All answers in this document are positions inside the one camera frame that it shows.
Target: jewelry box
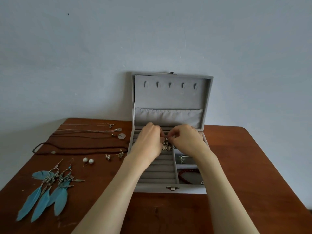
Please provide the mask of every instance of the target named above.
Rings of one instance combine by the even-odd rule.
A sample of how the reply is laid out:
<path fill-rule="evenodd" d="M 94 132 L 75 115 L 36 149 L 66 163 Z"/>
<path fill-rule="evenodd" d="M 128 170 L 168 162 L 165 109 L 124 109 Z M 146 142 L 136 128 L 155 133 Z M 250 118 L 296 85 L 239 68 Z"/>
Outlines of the jewelry box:
<path fill-rule="evenodd" d="M 128 151 L 148 122 L 159 125 L 165 134 L 174 126 L 189 124 L 203 135 L 212 76 L 163 73 L 132 73 L 132 133 Z M 198 169 L 191 157 L 184 156 L 171 145 L 143 172 L 135 192 L 144 193 L 206 193 L 200 173 L 184 172 Z M 179 180 L 181 176 L 192 184 Z"/>

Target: forearm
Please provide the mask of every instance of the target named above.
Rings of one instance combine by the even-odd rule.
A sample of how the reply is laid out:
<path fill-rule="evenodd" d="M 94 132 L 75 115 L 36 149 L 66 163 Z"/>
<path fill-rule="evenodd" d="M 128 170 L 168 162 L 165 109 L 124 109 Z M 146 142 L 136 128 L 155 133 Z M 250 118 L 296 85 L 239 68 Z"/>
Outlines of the forearm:
<path fill-rule="evenodd" d="M 132 193 L 142 172 L 126 156 L 103 194 L 81 220 L 72 234 L 119 233 Z"/>
<path fill-rule="evenodd" d="M 204 149 L 195 161 L 205 182 L 214 232 L 259 233 L 226 178 L 215 154 L 208 148 Z"/>

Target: wooden table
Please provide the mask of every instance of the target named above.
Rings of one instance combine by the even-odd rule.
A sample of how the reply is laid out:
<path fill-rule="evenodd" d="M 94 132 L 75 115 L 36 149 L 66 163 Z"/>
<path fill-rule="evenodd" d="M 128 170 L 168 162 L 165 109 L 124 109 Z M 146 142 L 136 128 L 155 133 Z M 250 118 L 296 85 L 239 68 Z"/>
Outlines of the wooden table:
<path fill-rule="evenodd" d="M 61 147 L 94 148 L 128 146 L 131 122 L 70 118 L 65 123 L 116 123 L 126 134 L 124 140 L 115 138 L 90 139 L 50 137 L 48 142 Z M 98 126 L 75 126 L 83 130 L 99 130 Z M 205 126 L 205 136 L 211 150 L 219 158 L 222 168 L 243 206 L 260 233 L 312 233 L 312 216 L 300 202 L 266 155 L 241 127 Z M 103 134 L 84 133 L 84 136 L 103 137 Z M 51 155 L 34 155 L 0 191 L 1 233 L 58 233 L 70 234 L 118 171 L 122 160 L 105 159 L 105 149 L 87 150 L 92 155 L 58 155 L 60 150 L 44 145 L 38 152 L 56 151 Z M 86 150 L 71 150 L 84 153 Z M 95 163 L 83 167 L 84 157 Z M 73 175 L 85 182 L 68 189 L 68 201 L 59 217 L 53 207 L 30 223 L 33 210 L 16 222 L 18 210 L 40 181 L 31 174 L 52 169 L 61 159 L 60 170 L 66 169 L 74 158 Z M 206 195 L 134 193 L 124 219 L 121 233 L 213 233 Z"/>

